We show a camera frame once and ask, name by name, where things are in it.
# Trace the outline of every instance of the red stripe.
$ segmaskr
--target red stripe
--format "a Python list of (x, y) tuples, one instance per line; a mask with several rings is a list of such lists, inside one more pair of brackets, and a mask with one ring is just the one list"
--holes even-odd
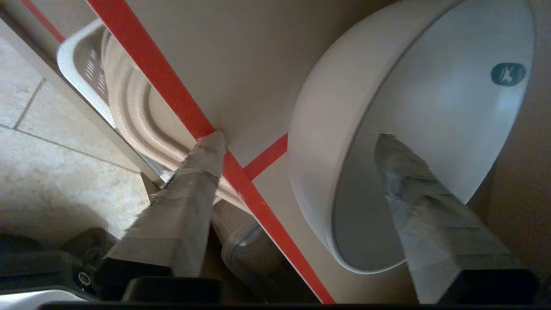
[(50, 21), (42, 14), (42, 12), (31, 2), (31, 0), (21, 0), (23, 5), (38, 19), (38, 21), (48, 30), (59, 43), (65, 41), (65, 38), (59, 31), (50, 23)]
[(224, 176), (239, 193), (243, 201), (262, 224), (264, 229), (279, 246), (285, 256), (302, 275), (310, 288), (323, 303), (335, 303), (333, 297), (323, 286), (316, 273), (306, 261), (299, 248), (285, 228), (264, 201), (245, 170), (239, 165), (233, 154), (228, 152), (224, 158)]
[[(149, 78), (153, 86), (195, 139), (213, 132), (214, 129), (208, 119), (191, 98), (189, 92), (126, 2), (124, 0), (88, 0), (88, 3), (142, 69), (145, 76)], [(233, 154), (228, 152), (224, 158), (224, 176), (239, 193), (245, 204), (285, 256), (310, 285), (320, 301), (334, 303), (333, 298), (310, 264), (308, 264), (299, 248), (251, 181), (250, 175), (257, 176), (277, 159), (276, 156), (279, 157), (285, 153), (287, 135), (278, 139), (274, 145), (264, 151), (259, 156), (260, 159), (254, 159), (247, 166), (248, 172), (239, 165)]]
[(273, 164), (279, 157), (287, 152), (287, 133), (270, 145), (258, 157), (252, 160), (245, 168), (245, 173), (250, 180), (254, 180), (266, 168)]
[(214, 131), (176, 72), (124, 0), (88, 0), (195, 139)]

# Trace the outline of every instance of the tile grout line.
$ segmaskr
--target tile grout line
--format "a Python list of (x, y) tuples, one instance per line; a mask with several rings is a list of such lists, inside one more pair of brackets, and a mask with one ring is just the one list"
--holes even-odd
[(23, 121), (23, 118), (25, 118), (25, 115), (27, 114), (27, 111), (29, 111), (29, 108), (31, 107), (31, 104), (33, 103), (34, 98), (36, 97), (36, 94), (37, 94), (38, 91), (42, 88), (42, 86), (44, 85), (45, 82), (46, 82), (46, 79), (45, 79), (45, 78), (42, 78), (42, 79), (40, 80), (40, 82), (39, 82), (38, 85), (36, 86), (36, 89), (34, 90), (33, 94), (32, 94), (31, 97), (29, 98), (29, 102), (27, 103), (27, 106), (25, 107), (25, 109), (23, 110), (23, 112), (21, 112), (21, 116), (19, 116), (19, 119), (18, 119), (17, 122), (15, 123), (15, 126), (13, 126), (13, 130), (17, 130), (17, 127), (19, 127), (19, 125), (20, 125), (21, 122)]
[(42, 140), (42, 141), (51, 143), (51, 144), (53, 144), (53, 145), (56, 145), (56, 146), (59, 146), (59, 147), (62, 147), (62, 148), (66, 148), (66, 149), (68, 149), (68, 150), (70, 150), (70, 151), (77, 152), (77, 153), (79, 153), (79, 154), (82, 154), (82, 155), (85, 155), (85, 156), (94, 158), (94, 159), (96, 159), (96, 160), (98, 160), (98, 161), (102, 161), (102, 162), (107, 163), (107, 164), (110, 164), (110, 165), (114, 165), (114, 166), (116, 166), (116, 167), (119, 167), (119, 168), (121, 168), (121, 169), (127, 170), (127, 171), (132, 172), (132, 173), (137, 173), (137, 174), (140, 173), (140, 172), (138, 172), (138, 171), (134, 171), (134, 170), (131, 170), (131, 169), (129, 169), (129, 168), (123, 167), (123, 166), (121, 166), (121, 165), (119, 165), (119, 164), (112, 163), (112, 162), (110, 162), (110, 161), (106, 161), (105, 159), (101, 159), (101, 158), (96, 157), (96, 156), (94, 156), (94, 155), (86, 154), (86, 153), (84, 153), (84, 152), (82, 152), (82, 151), (79, 151), (79, 150), (77, 150), (77, 149), (74, 149), (74, 148), (72, 148), (72, 147), (68, 147), (68, 146), (65, 146), (65, 145), (63, 145), (63, 144), (57, 143), (57, 142), (55, 142), (55, 141), (50, 141), (50, 140), (48, 140), (48, 139), (39, 137), (39, 136), (37, 136), (37, 135), (33, 135), (32, 133), (28, 133), (28, 132), (24, 132), (24, 131), (20, 131), (20, 130), (16, 130), (16, 129), (11, 129), (11, 128), (7, 128), (7, 129), (17, 131), (17, 132), (22, 133), (22, 134), (24, 134), (24, 135), (27, 135), (27, 136), (30, 136), (30, 137), (33, 137), (33, 138), (40, 139), (40, 140)]

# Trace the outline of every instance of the white round container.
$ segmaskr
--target white round container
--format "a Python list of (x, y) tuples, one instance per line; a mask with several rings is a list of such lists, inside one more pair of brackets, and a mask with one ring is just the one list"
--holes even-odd
[(396, 135), (467, 202), (514, 123), (533, 52), (524, 0), (399, 2), (327, 50), (296, 102), (289, 175), (339, 263), (372, 274), (404, 261), (373, 158), (378, 134)]

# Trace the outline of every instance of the teal logo sticker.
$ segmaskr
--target teal logo sticker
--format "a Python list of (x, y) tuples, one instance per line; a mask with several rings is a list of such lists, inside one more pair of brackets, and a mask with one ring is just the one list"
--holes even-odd
[(515, 86), (526, 75), (526, 68), (520, 63), (502, 62), (491, 70), (491, 80), (500, 86)]

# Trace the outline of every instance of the beige tile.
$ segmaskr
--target beige tile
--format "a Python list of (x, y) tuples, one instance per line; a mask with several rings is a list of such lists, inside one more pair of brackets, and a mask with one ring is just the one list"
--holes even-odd
[(13, 128), (42, 76), (0, 38), (0, 124)]
[(47, 82), (36, 93), (18, 130), (139, 171), (71, 102)]
[(100, 226), (120, 238), (149, 204), (138, 173), (5, 128), (0, 143), (0, 233), (52, 246)]

